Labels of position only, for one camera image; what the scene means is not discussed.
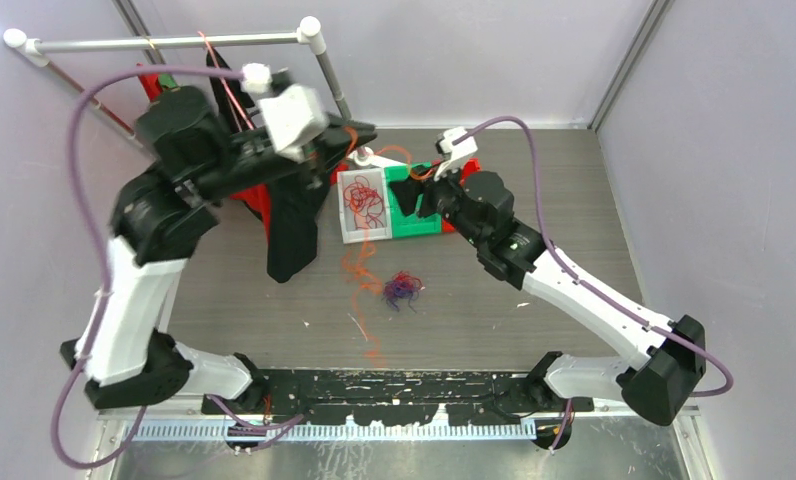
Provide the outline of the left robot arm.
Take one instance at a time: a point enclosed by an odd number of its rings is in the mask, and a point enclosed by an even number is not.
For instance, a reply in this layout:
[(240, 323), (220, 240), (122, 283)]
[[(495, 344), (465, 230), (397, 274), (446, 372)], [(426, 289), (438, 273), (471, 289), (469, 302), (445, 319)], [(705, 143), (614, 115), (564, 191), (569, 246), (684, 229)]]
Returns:
[(259, 409), (265, 380), (246, 356), (220, 356), (177, 342), (157, 326), (170, 288), (201, 237), (217, 224), (209, 205), (288, 176), (302, 165), (277, 155), (265, 131), (230, 134), (193, 86), (159, 95), (137, 120), (156, 155), (119, 192), (108, 237), (95, 236), (103, 284), (84, 334), (61, 345), (98, 410), (149, 407), (180, 393)]

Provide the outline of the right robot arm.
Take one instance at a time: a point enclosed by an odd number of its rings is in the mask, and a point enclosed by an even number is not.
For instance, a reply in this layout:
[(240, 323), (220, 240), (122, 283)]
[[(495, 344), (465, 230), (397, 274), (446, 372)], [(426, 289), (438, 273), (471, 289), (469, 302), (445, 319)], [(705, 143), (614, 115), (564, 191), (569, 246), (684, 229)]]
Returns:
[(574, 397), (621, 401), (655, 425), (673, 423), (706, 372), (703, 325), (651, 311), (608, 287), (540, 231), (518, 220), (514, 195), (500, 176), (480, 171), (465, 181), (391, 181), (401, 213), (444, 217), (497, 280), (550, 303), (600, 337), (611, 357), (549, 352), (530, 373), (529, 396), (541, 410)]

